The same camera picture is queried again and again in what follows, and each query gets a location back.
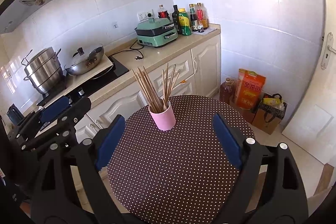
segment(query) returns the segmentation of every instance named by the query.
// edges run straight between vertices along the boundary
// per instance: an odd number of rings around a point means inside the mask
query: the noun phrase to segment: white wall
[[[174,0],[180,8],[197,2],[221,25],[222,81],[239,68],[266,76],[264,91],[289,104],[286,124],[320,55],[324,0]]]
[[[157,15],[160,4],[173,9],[173,0],[53,0],[13,32],[1,35],[9,64],[14,70],[21,67],[9,83],[0,77],[1,115],[12,103],[24,111],[38,96],[29,81],[22,81],[25,74],[20,62],[29,50],[33,49],[33,57],[45,47],[62,48],[59,60],[64,67],[79,47],[102,43],[111,48],[118,40],[135,37],[137,13],[153,9]]]

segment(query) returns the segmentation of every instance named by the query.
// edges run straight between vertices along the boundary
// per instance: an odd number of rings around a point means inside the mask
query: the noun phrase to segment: chopstick
[[[148,73],[143,67],[143,71],[138,67],[138,72],[135,73],[134,70],[132,70],[136,81],[138,82],[142,93],[147,101],[147,103],[150,106],[150,109],[154,113],[162,113],[165,110],[168,109],[168,100],[169,96],[172,92],[172,90],[175,87],[176,81],[179,78],[179,73],[177,73],[177,77],[174,80],[175,76],[175,69],[176,65],[174,65],[172,74],[171,74],[171,79],[169,80],[168,78],[168,69],[169,69],[169,64],[167,63],[167,69],[166,71],[162,70],[162,87],[163,87],[163,99],[160,99],[158,97],[158,94],[153,86],[152,81],[150,80]]]

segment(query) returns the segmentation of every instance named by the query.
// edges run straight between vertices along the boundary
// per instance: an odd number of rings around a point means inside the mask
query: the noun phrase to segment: power cord
[[[135,43],[137,43],[138,42],[138,39],[129,47],[129,50],[123,50],[123,51],[120,51],[120,52],[132,52],[132,51],[137,51],[137,52],[139,52],[140,54],[141,54],[141,56],[137,56],[137,57],[135,57],[134,59],[135,60],[140,60],[140,59],[143,59],[143,54],[142,54],[142,52],[140,51],[142,48],[144,48],[144,45],[141,45],[141,48],[133,48],[133,46],[134,46],[134,44]]]

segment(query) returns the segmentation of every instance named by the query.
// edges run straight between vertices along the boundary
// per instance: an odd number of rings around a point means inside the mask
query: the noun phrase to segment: soy sauce bottle
[[[171,17],[173,18],[174,27],[177,30],[178,34],[182,34],[181,24],[179,20],[179,9],[177,8],[177,5],[174,5],[173,7],[174,7],[174,12],[171,14]]]

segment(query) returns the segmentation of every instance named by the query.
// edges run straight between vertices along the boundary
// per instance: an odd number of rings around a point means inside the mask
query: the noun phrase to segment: brown tablecloth
[[[113,192],[130,212],[152,224],[209,223],[238,176],[212,129],[223,114],[246,137],[254,137],[243,117],[211,98],[170,98],[176,125],[159,130],[143,107],[126,121],[109,166]]]

